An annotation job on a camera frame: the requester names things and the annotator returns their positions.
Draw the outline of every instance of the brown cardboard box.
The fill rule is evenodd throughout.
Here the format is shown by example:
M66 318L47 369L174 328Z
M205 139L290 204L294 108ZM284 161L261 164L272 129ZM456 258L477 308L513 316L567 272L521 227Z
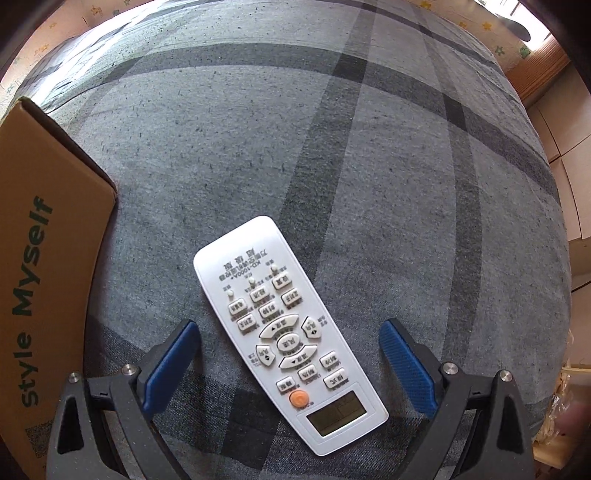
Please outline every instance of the brown cardboard box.
M45 478L63 383L82 370L86 305L116 202L110 178L39 107L0 125L0 436Z

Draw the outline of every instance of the bed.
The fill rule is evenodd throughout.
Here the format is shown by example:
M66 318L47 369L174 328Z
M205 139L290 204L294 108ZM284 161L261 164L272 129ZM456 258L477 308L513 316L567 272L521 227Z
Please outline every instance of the bed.
M17 96L119 189L85 374L137 361L181 318L199 324L202 364L155 419L192 478L391 478L424 420L380 354L389 317L468 373L511 370L536 433L569 328L566 233L540 140L483 44L403 0L169 1L93 35ZM326 458L263 395L191 263L257 215L283 231L390 413Z

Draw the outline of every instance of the round center button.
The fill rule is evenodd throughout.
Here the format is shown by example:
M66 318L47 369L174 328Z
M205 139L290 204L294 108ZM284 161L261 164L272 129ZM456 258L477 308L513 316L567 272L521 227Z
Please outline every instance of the round center button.
M290 403L295 408L304 408L310 403L310 396L304 390L295 390L290 395Z
M277 340L277 348L280 352L289 352L300 344L300 336L297 333L286 333Z

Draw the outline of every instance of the qr code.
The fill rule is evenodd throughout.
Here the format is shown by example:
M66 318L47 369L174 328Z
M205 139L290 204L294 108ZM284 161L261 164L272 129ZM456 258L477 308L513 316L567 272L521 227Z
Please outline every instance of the qr code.
M47 446L49 445L49 434L51 432L52 423L53 420L50 420L25 429L29 442L31 442L31 446L33 447L33 452L35 452L37 458L47 455Z

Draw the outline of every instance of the brown corrugated panel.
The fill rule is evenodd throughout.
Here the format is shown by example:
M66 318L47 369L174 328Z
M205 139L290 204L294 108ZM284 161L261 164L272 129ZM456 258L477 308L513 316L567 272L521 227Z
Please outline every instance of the brown corrugated panel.
M507 73L507 78L519 95L526 102L533 94L556 77L570 59L556 39L550 35L543 45L534 50Z

